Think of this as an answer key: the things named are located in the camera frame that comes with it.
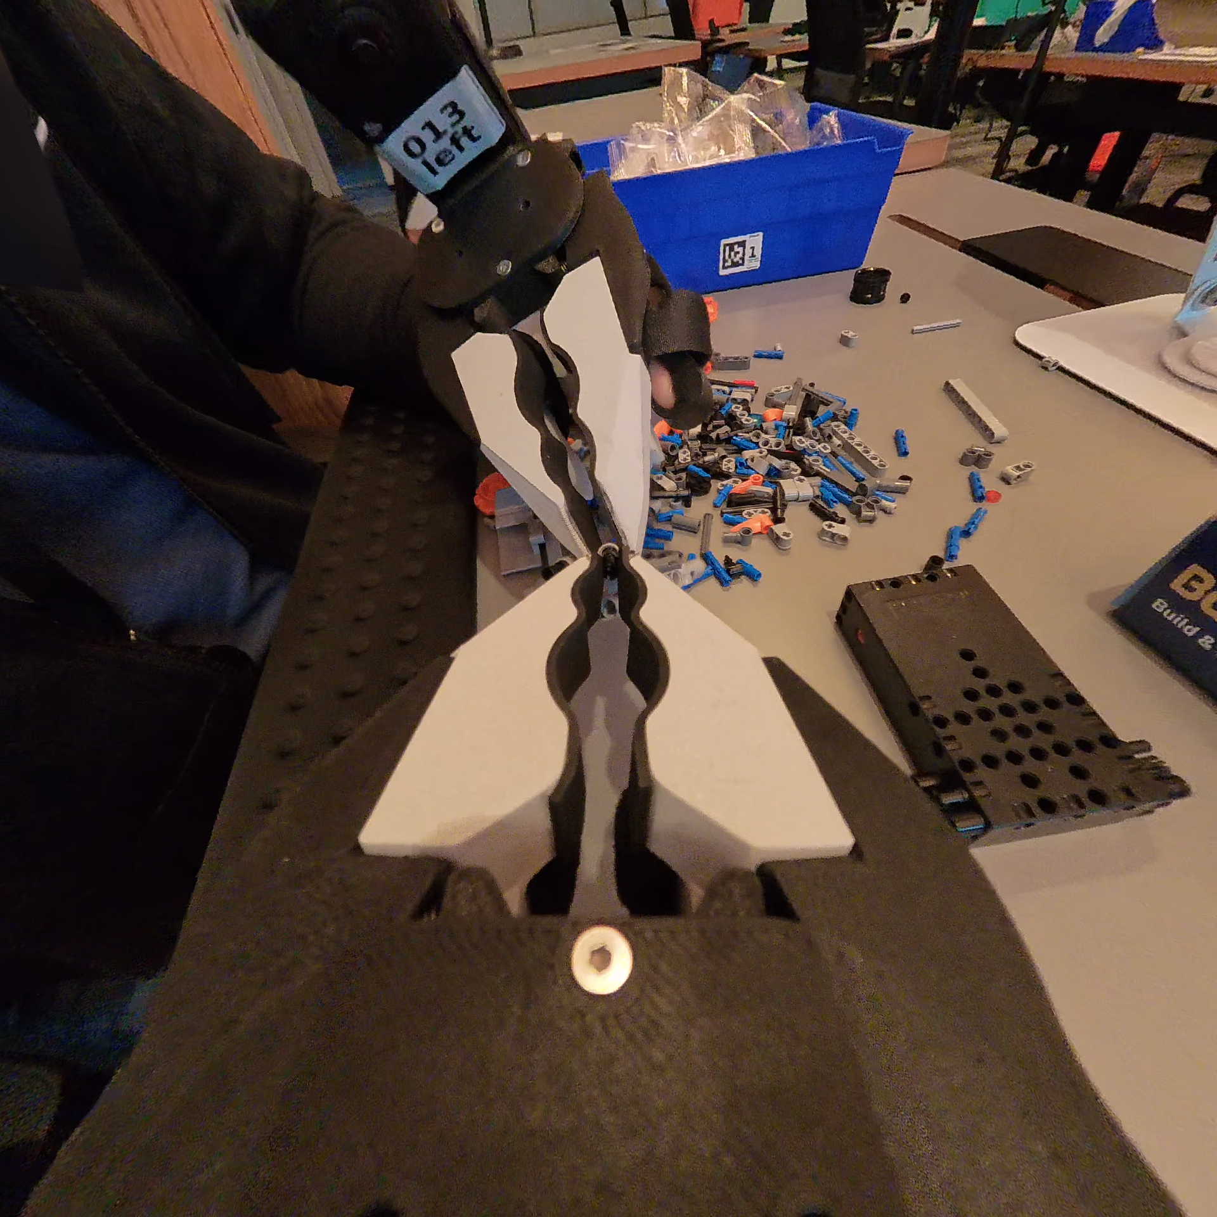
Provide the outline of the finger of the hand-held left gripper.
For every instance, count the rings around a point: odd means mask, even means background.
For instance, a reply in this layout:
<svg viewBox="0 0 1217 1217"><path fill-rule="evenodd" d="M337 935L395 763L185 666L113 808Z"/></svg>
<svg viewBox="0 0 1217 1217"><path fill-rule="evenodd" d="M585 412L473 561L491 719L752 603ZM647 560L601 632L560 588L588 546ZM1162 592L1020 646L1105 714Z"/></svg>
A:
<svg viewBox="0 0 1217 1217"><path fill-rule="evenodd" d="M568 443L546 418L560 391L540 343L514 328L478 331L452 362L484 454L570 553L594 553L598 531L570 479Z"/></svg>
<svg viewBox="0 0 1217 1217"><path fill-rule="evenodd" d="M591 448L597 499L621 546L641 550L653 441L650 380L643 357L627 347L599 257L562 278L543 309L543 333L578 380L572 412Z"/></svg>

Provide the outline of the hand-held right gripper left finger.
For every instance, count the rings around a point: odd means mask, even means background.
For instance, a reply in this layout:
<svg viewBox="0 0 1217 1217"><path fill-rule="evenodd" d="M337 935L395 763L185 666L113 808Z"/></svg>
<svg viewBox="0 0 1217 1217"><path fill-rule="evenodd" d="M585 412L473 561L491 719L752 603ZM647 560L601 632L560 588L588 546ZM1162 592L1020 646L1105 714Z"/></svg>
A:
<svg viewBox="0 0 1217 1217"><path fill-rule="evenodd" d="M572 702L595 618L597 560L579 557L452 653L363 853L482 867L530 911L569 912L585 811Z"/></svg>

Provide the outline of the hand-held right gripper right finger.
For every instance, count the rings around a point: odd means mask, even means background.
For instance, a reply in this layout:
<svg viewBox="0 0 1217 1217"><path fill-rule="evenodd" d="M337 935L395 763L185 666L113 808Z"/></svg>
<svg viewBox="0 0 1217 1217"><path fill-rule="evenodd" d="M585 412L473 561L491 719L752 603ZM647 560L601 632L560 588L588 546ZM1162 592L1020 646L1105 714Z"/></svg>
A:
<svg viewBox="0 0 1217 1217"><path fill-rule="evenodd" d="M759 650L644 561L620 563L643 698L618 801L618 895L681 908L724 870L854 845Z"/></svg>

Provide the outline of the pile of small building pieces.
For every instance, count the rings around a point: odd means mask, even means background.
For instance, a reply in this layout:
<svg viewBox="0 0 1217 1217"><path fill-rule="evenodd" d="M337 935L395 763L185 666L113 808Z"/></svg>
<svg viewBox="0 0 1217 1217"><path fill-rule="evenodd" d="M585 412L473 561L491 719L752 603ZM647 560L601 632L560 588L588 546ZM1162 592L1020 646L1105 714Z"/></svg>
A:
<svg viewBox="0 0 1217 1217"><path fill-rule="evenodd" d="M843 396L802 377L762 391L739 375L749 367L717 356L707 419L653 422L641 557L682 589L759 583L757 560L791 551L798 511L815 540L843 547L912 483L857 433Z"/></svg>

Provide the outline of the black perforated hub box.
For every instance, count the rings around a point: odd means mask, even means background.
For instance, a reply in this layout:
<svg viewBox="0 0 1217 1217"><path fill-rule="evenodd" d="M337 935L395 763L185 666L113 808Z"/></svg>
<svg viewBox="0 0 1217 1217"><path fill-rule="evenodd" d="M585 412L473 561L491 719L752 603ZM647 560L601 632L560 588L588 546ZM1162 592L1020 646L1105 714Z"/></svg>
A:
<svg viewBox="0 0 1217 1217"><path fill-rule="evenodd" d="M1114 824L1192 793L1092 708L973 566L846 588L836 621L921 789L965 838Z"/></svg>

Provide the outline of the person's left forearm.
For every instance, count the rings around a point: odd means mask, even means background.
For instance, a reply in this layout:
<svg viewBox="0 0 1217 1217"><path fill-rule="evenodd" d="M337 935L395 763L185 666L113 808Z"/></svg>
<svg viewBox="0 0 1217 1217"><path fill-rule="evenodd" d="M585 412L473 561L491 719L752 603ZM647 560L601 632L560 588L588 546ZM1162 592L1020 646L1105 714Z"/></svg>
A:
<svg viewBox="0 0 1217 1217"><path fill-rule="evenodd" d="M402 235L262 151L94 4L3 20L50 134L237 362L368 389L421 370Z"/></svg>

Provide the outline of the wooden-edged desk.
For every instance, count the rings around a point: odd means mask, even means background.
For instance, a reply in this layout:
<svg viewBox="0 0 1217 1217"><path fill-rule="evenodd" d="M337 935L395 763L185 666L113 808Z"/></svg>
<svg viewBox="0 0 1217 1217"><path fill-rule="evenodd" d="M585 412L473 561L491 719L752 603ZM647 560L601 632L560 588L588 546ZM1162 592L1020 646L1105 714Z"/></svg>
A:
<svg viewBox="0 0 1217 1217"><path fill-rule="evenodd" d="M492 62L510 92L584 80L605 80L640 70L685 66L702 53L699 40L657 36L614 37L555 46L540 38L524 40L521 53Z"/></svg>

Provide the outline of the pile of clear plastic bags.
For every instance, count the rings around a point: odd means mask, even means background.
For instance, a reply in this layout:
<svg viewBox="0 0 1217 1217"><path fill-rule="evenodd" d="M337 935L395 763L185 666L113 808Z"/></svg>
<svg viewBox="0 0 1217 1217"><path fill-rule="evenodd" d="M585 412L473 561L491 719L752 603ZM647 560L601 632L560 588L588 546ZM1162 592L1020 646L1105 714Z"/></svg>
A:
<svg viewBox="0 0 1217 1217"><path fill-rule="evenodd" d="M814 115L789 83L757 72L728 92L698 70L666 65L660 108L659 121L633 122L627 134L608 141L610 179L655 176L844 141L836 109Z"/></svg>

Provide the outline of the blue tagged parts bin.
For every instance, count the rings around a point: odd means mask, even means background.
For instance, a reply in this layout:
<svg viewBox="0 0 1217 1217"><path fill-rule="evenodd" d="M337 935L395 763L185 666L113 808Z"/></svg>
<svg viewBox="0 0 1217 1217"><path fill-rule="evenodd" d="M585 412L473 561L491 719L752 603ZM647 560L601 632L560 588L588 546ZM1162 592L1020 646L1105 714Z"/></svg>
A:
<svg viewBox="0 0 1217 1217"><path fill-rule="evenodd" d="M862 264L908 128L836 111L836 146L613 180L673 286L711 293ZM585 172L607 170L608 141L579 144Z"/></svg>

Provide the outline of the long grey beam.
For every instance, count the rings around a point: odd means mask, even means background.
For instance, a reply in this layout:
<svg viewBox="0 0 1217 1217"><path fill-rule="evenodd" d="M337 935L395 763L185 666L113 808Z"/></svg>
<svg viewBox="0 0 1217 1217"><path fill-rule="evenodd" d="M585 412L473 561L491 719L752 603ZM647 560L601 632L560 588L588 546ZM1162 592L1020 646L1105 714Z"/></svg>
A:
<svg viewBox="0 0 1217 1217"><path fill-rule="evenodd" d="M1009 437L1007 425L994 414L994 411L981 401L979 395L969 388L960 377L949 377L943 383L943 391L950 401L959 408L963 417L973 425L973 428L983 437L989 446L1001 444Z"/></svg>

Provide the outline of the person's blue shirt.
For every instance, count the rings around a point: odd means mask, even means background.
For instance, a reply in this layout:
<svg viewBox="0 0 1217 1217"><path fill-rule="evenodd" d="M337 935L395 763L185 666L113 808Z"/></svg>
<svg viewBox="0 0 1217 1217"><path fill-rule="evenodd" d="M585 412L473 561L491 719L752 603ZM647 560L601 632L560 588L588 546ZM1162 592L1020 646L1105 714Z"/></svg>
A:
<svg viewBox="0 0 1217 1217"><path fill-rule="evenodd" d="M159 467L1 388L1 502L137 634L263 659L291 573Z"/></svg>

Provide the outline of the dark blue robot kit box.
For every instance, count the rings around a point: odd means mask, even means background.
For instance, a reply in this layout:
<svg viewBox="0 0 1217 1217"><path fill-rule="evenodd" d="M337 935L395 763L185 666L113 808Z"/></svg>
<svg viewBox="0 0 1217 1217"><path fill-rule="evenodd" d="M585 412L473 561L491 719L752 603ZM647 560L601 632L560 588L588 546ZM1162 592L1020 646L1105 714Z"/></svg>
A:
<svg viewBox="0 0 1217 1217"><path fill-rule="evenodd" d="M1215 698L1215 517L1112 601L1115 622Z"/></svg>

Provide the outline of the white book stand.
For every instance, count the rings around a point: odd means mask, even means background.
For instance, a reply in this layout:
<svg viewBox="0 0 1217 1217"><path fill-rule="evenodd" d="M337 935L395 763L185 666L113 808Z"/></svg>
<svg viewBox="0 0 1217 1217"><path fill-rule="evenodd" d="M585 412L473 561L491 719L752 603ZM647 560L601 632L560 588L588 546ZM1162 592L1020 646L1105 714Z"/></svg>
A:
<svg viewBox="0 0 1217 1217"><path fill-rule="evenodd" d="M1162 293L1060 314L1023 324L1014 331L1014 341L1214 451L1214 388L1196 385L1175 370L1204 376L1185 353L1192 340L1175 324L1182 301L1183 293Z"/></svg>

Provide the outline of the wooden desk with black legs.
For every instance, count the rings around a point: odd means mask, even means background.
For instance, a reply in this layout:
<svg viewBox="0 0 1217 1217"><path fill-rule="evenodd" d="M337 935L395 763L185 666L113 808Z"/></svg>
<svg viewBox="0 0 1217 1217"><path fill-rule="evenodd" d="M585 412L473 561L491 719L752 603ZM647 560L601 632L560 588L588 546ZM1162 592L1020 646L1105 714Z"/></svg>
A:
<svg viewBox="0 0 1217 1217"><path fill-rule="evenodd" d="M1091 157L1104 134L1118 133L1105 167L1089 191L1086 205L1112 211L1153 134L1214 140L1214 102L1182 99L1185 86L1214 86L1214 54L1163 56L1151 53L1030 53L1018 50L966 50L963 70L1020 70L1024 91L1011 115L992 178L999 178L1009 149L1021 133L1030 105L1040 98L1044 76L1083 80L1076 105L1062 118L1063 150L1054 159L1047 192L1072 202L1083 186Z"/></svg>

